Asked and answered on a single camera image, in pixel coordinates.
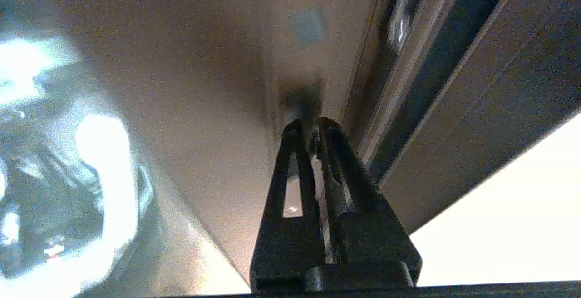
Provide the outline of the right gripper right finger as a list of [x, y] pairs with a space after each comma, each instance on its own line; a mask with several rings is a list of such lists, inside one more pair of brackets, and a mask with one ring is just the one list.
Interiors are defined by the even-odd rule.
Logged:
[[413, 288], [423, 261], [339, 124], [319, 120], [332, 261], [315, 269], [318, 288]]

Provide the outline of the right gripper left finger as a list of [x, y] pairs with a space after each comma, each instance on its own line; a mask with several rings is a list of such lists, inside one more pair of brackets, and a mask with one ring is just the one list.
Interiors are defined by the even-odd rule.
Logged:
[[[307, 292], [308, 271], [325, 264], [320, 210], [313, 166], [306, 150], [302, 120], [285, 126], [271, 178], [250, 267], [253, 292]], [[302, 216], [284, 217], [291, 157], [299, 170]]]

